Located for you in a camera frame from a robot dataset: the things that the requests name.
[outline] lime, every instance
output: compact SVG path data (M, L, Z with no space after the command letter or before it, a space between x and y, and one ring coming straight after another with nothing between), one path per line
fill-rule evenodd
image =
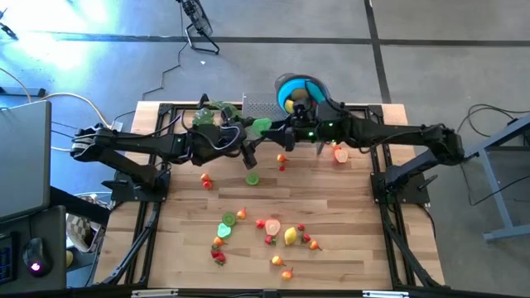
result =
M235 215L232 212L227 212L223 214L223 224L226 224L228 227L235 225Z
M250 173L245 179L248 185L256 185L259 182L259 176L256 173Z

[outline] desk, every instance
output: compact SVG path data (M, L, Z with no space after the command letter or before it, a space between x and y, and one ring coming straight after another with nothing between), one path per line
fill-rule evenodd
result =
M138 103L132 132L154 130L159 104ZM186 113L188 125L193 112ZM401 104L384 104L383 113L386 124L407 124ZM248 171L242 157L219 158L202 167L174 165L158 224L149 287L390 289L383 226L369 181L371 160L355 149L347 150L349 161L333 166L329 147L316 156L311 144L296 144L295 151L285 153L278 145L264 142L257 149L258 165L252 170L260 177L257 186L245 184ZM290 159L285 172L277 169L276 157L281 152ZM391 146L391 153L394 164L402 164L415 154L407 146ZM128 157L140 164L148 159L136 153L128 153ZM205 172L214 180L212 190L202 188L200 176ZM124 203L113 211L94 281L107 277L130 248L138 206ZM229 245L223 247L227 262L219 267L210 256L217 226L222 214L243 207L248 217L238 222L227 240ZM416 205L403 205L402 209L411 250L443 284L428 217ZM256 219L270 218L282 223L275 248L263 241L265 232L254 227ZM284 231L300 223L306 225L323 251L285 247ZM284 268L270 263L275 254L294 267L292 280L283 281L280 271ZM139 256L135 277L141 269L143 251ZM405 280L401 255L396 259L400 277Z

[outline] green lime slice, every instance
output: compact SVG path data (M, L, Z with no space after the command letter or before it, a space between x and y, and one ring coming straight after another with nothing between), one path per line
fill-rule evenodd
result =
M248 185L256 185L259 182L259 176L256 173L250 173L245 179Z
M256 119L252 123L252 130L258 136L262 135L262 131L266 131L271 128L272 120L269 118Z
M224 223L220 223L219 227L217 228L217 236L220 238L228 238L230 237L230 234L232 233L232 228L227 226Z
M223 214L223 224L226 224L229 227L235 225L235 215L232 212L227 212Z

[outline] computer monitor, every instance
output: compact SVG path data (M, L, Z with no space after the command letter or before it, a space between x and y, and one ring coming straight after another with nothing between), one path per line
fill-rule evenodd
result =
M0 111L0 222L50 204L51 104Z

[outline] white cable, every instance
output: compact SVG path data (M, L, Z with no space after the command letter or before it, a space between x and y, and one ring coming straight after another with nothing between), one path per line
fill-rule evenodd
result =
M24 89L24 92L26 93L27 100L31 103L31 95L30 95L29 92L27 92L26 86L19 79L17 79L14 75L9 73L7 70L3 69L2 67L0 67L0 70L3 71L4 73L6 73L7 75L9 75L10 77L12 77L14 80L16 80L21 85L21 87ZM101 119L101 121L105 124L105 126L107 126L108 128L112 127L112 125L108 124L108 122L105 120L105 118L103 117L101 112L90 101L90 99L84 98L81 95L61 92L61 93L55 93L55 94L48 94L45 97L43 97L42 99L38 99L38 100L46 100L46 99L49 99L49 98L52 98L52 97L55 97L55 96L72 96L72 97L75 97L77 99L81 99L81 100L85 101L86 103L88 103L90 105L90 107L92 107L94 109L94 111L98 114L99 119ZM51 149L57 150L57 151L63 151L63 152L69 152L70 151L70 149L58 148L58 147L53 147L53 146L51 147Z

